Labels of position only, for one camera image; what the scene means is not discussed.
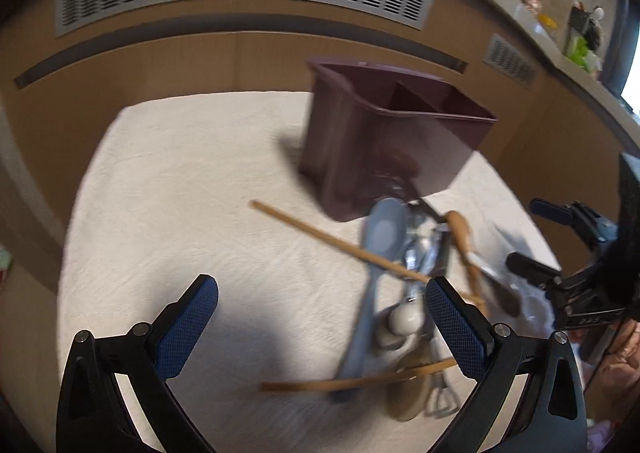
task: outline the white round knob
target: white round knob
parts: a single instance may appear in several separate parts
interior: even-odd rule
[[[389,315],[389,330],[396,336],[410,336],[424,324],[424,313],[415,301],[398,305]]]

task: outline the white tablecloth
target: white tablecloth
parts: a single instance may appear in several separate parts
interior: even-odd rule
[[[325,395],[265,395],[264,380],[333,377],[351,333],[365,268],[248,208],[258,198],[334,235],[358,242],[361,221],[336,223],[299,182],[296,153],[306,93],[222,93],[169,98],[123,110],[103,138],[78,194],[59,290],[62,373],[73,336],[126,333],[153,321],[200,273],[215,277],[220,304],[182,373],[168,384],[220,453],[424,453],[450,419],[398,423],[382,388],[352,404]],[[497,173],[474,154],[450,189],[430,197],[470,221],[476,246],[494,264],[505,245],[557,266]],[[507,234],[507,240],[500,236]],[[452,259],[450,281],[468,290]],[[399,281],[381,281],[380,308]],[[392,356],[370,361],[380,368]],[[475,382],[447,376],[462,397]],[[143,439],[160,447],[125,376],[124,398]],[[499,439],[522,382],[512,389]]]

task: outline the spoon head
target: spoon head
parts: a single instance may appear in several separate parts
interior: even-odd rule
[[[401,200],[385,198],[369,213],[362,245],[371,253],[386,259],[398,258],[408,226],[408,209]]]

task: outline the gray spoon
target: gray spoon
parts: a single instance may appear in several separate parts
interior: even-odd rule
[[[363,248],[386,259],[397,259],[406,238],[407,217],[408,209],[402,201],[395,198],[379,201],[367,217],[362,238]],[[369,281],[362,295],[351,343],[334,379],[354,379],[362,377],[364,373],[364,363],[375,332],[378,279],[385,273],[384,269],[372,263],[368,263],[367,268]],[[344,403],[352,399],[357,391],[357,389],[334,391],[331,397],[336,403]]]

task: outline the metal screw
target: metal screw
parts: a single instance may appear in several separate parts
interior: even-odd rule
[[[511,334],[511,328],[509,328],[509,325],[505,325],[504,323],[495,324],[494,330],[498,336],[502,336],[503,338],[506,338],[509,334]]]
[[[133,327],[133,335],[134,336],[143,336],[147,332],[149,332],[149,324],[148,323],[138,323]]]
[[[77,343],[84,343],[88,339],[89,339],[89,331],[88,330],[81,330],[78,334],[76,334],[76,342]]]
[[[564,332],[554,332],[554,339],[561,345],[564,345],[569,340]]]

